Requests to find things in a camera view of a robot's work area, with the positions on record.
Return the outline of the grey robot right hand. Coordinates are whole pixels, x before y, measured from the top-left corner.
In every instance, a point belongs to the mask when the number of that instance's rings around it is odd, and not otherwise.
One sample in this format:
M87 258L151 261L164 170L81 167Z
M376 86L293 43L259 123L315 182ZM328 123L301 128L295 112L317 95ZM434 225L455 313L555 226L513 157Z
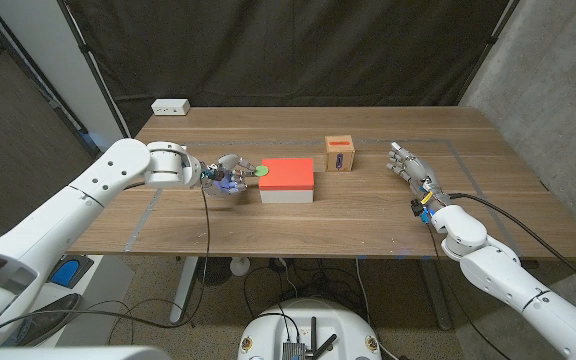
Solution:
M415 196L411 202L413 214L424 223L428 224L437 211L452 204L433 168L396 142L391 143L387 167L408 183Z

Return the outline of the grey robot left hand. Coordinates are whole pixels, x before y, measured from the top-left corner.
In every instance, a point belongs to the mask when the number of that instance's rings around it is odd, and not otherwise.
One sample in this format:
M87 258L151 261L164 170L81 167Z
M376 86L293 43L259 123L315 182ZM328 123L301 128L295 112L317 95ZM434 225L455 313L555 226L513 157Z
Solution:
M231 195L247 189L247 177L254 177L257 167L237 154L226 154L214 164L202 165L201 188L208 196Z

